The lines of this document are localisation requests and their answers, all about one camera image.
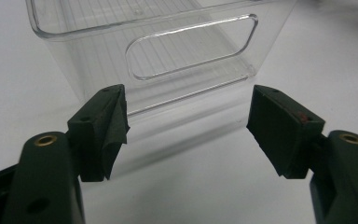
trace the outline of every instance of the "white background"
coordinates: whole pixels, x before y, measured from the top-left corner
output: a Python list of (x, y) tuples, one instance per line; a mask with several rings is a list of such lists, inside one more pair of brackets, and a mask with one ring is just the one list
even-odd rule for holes
[[(314, 223), (309, 182), (277, 177), (245, 129), (254, 84), (358, 133), (358, 1), (299, 0), (256, 77), (131, 121), (112, 179), (83, 185), (88, 223)], [(237, 104), (222, 103), (232, 95)], [(202, 102), (208, 113), (193, 104)], [(0, 170), (33, 135), (66, 131), (81, 107), (28, 22), (0, 1)]]

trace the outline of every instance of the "plastic bin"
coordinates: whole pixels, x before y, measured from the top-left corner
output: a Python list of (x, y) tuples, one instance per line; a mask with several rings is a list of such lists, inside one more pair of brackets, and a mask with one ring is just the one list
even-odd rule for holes
[(77, 97), (126, 86), (129, 115), (254, 76), (296, 0), (26, 0)]

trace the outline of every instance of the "screw hole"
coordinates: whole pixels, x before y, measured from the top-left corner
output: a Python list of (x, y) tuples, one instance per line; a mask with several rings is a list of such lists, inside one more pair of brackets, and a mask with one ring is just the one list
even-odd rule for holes
[(83, 122), (86, 122), (86, 121), (90, 120), (90, 117), (84, 117), (84, 118), (81, 118), (80, 120), (83, 121)]
[(57, 141), (57, 136), (45, 135), (45, 136), (42, 136), (42, 137), (36, 139), (36, 141), (34, 141), (34, 144), (37, 147), (45, 147), (45, 146), (53, 144), (55, 141)]
[(358, 137), (353, 134), (343, 133), (339, 137), (347, 143), (358, 145)]
[(50, 201), (47, 198), (36, 199), (28, 205), (27, 212), (29, 214), (41, 213), (48, 208), (49, 204)]

